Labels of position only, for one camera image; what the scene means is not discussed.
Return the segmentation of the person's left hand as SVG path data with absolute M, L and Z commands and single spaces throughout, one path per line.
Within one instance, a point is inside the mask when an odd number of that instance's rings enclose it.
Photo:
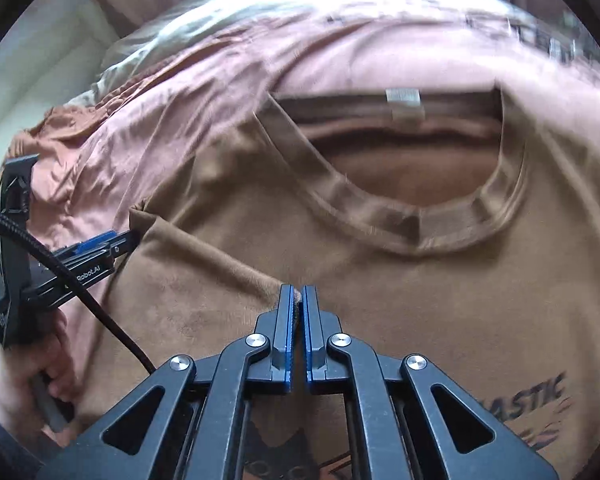
M 40 373 L 50 378 L 48 393 L 71 402 L 76 396 L 76 370 L 70 352 L 67 318 L 57 310 L 52 330 L 33 344 L 0 347 L 0 425 L 19 443 L 30 444 L 45 426 L 31 380 Z

